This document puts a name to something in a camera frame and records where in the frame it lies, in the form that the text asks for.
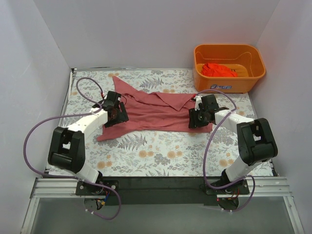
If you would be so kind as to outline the pink t shirt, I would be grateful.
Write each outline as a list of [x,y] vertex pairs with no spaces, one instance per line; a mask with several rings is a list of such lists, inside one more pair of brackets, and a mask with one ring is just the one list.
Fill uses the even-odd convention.
[[133,88],[120,78],[113,77],[115,91],[126,101],[129,120],[112,127],[103,127],[97,141],[119,138],[133,131],[167,131],[186,133],[209,133],[212,124],[189,128],[189,109],[195,107],[194,94],[146,93]]

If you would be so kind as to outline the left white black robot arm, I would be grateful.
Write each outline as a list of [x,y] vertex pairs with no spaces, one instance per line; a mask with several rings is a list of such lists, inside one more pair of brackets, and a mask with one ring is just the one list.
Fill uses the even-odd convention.
[[109,91],[103,100],[92,106],[90,115],[53,131],[48,163],[88,181],[88,191],[93,195],[100,194],[104,184],[98,179],[100,172],[86,161],[85,140],[99,127],[112,127],[128,120],[121,94]]

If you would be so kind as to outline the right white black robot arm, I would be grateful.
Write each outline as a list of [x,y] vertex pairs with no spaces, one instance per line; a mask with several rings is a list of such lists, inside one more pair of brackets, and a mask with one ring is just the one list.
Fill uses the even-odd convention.
[[254,168],[277,156],[277,145],[265,118],[243,117],[235,109],[220,107],[214,95],[196,95],[192,101],[195,107],[189,109],[190,129],[211,123],[215,125],[214,134],[219,127],[225,127],[237,135],[239,157],[213,184],[208,181],[206,172],[203,172],[204,183],[208,188],[231,194]]

